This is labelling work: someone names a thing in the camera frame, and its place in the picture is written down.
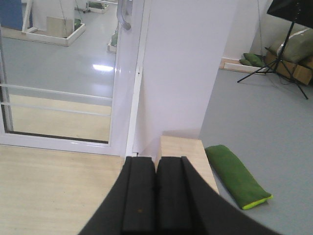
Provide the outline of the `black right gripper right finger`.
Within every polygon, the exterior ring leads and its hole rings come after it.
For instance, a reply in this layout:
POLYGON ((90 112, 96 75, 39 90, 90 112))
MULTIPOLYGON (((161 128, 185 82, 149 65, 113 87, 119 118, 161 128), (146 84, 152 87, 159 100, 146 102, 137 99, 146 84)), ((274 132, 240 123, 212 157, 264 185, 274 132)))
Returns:
POLYGON ((186 157, 162 157, 156 171, 159 235, 275 235, 219 196, 186 157))

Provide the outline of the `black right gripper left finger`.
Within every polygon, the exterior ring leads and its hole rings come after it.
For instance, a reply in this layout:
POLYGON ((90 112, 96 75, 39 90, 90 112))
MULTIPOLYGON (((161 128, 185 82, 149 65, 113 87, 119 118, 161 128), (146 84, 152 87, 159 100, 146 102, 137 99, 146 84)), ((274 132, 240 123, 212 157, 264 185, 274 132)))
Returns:
POLYGON ((151 235, 155 231, 155 167, 151 158, 127 157, 81 235, 151 235))

